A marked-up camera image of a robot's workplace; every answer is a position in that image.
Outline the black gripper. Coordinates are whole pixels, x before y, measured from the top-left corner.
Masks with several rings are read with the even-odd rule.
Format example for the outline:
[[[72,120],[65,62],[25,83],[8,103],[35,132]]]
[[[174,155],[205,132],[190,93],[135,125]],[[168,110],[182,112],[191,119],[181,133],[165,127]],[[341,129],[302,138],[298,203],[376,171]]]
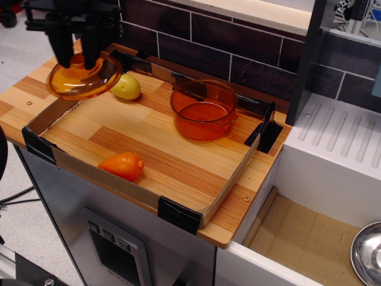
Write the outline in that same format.
[[[72,34],[82,34],[85,69],[94,68],[107,45],[105,35],[119,38],[121,7],[110,1],[23,1],[26,29],[45,32],[58,63],[69,68],[74,55]]]

